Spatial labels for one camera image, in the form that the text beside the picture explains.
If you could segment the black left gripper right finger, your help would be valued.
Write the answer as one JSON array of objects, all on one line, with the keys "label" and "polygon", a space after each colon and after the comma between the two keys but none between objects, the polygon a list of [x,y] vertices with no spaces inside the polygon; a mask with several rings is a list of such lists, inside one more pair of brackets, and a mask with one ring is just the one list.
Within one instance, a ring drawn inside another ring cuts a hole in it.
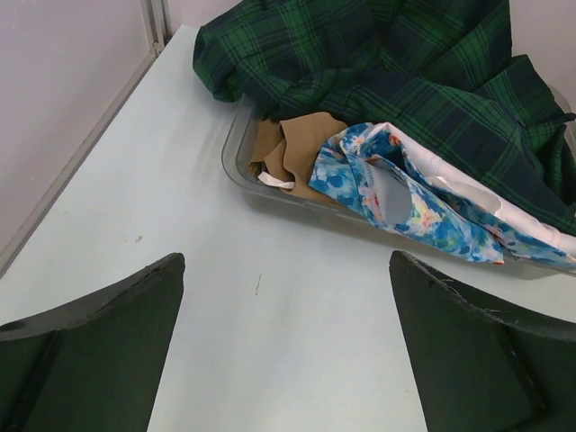
[{"label": "black left gripper right finger", "polygon": [[430,431],[573,431],[575,325],[405,252],[391,288]]}]

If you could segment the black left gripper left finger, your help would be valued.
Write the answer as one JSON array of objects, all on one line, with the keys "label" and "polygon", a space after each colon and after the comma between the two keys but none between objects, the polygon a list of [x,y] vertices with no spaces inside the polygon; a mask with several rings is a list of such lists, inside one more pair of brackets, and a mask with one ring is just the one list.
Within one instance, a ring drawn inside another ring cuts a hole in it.
[{"label": "black left gripper left finger", "polygon": [[184,294],[173,253],[1,327],[3,431],[145,431]]}]

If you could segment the blue floral skirt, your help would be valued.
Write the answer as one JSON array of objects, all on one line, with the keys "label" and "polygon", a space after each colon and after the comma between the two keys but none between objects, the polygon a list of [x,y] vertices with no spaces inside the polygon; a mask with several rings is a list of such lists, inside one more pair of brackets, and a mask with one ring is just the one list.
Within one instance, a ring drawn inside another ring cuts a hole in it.
[{"label": "blue floral skirt", "polygon": [[541,222],[394,125],[359,123],[320,148],[309,185],[377,229],[469,262],[575,268],[575,238]]}]

